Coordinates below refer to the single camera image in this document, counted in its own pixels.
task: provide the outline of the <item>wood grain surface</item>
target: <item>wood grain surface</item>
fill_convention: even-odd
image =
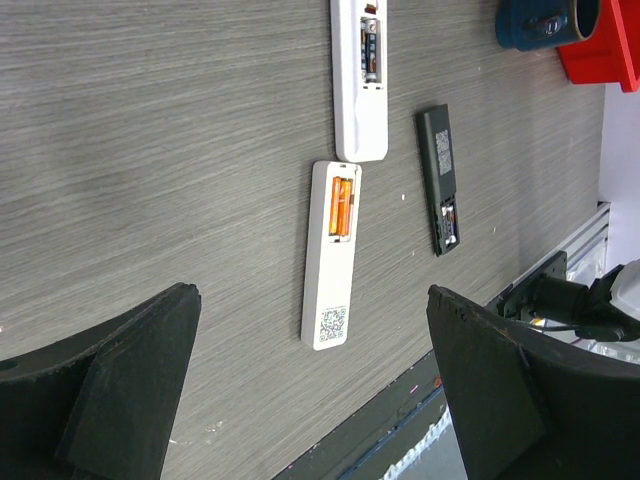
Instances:
[[[195,283],[163,479],[268,479],[595,212],[604,89],[498,47],[495,1],[394,0],[347,343],[299,340],[311,167],[335,158],[328,1],[2,0],[0,359]],[[462,245],[432,253],[413,114],[448,103]]]

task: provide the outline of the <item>red plastic container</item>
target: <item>red plastic container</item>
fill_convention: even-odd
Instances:
[[[584,42],[558,48],[572,83],[640,87],[640,0],[602,0],[600,21]]]

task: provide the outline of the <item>qr code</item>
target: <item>qr code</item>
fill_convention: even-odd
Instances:
[[[449,144],[449,130],[436,133],[436,148],[438,150],[438,166],[440,175],[451,171],[451,145]]]
[[[345,334],[347,307],[328,308],[322,312],[320,320],[320,341],[328,342],[342,338]]]

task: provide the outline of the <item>orange battery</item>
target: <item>orange battery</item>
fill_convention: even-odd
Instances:
[[[351,180],[340,182],[340,206],[338,207],[338,235],[349,235],[351,227]]]
[[[333,177],[333,187],[331,188],[331,212],[329,214],[329,235],[335,235],[338,233],[340,182],[340,177]]]

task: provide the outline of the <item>blue mug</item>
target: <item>blue mug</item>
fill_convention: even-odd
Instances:
[[[496,36],[521,52],[587,40],[600,18],[601,0],[502,0]]]

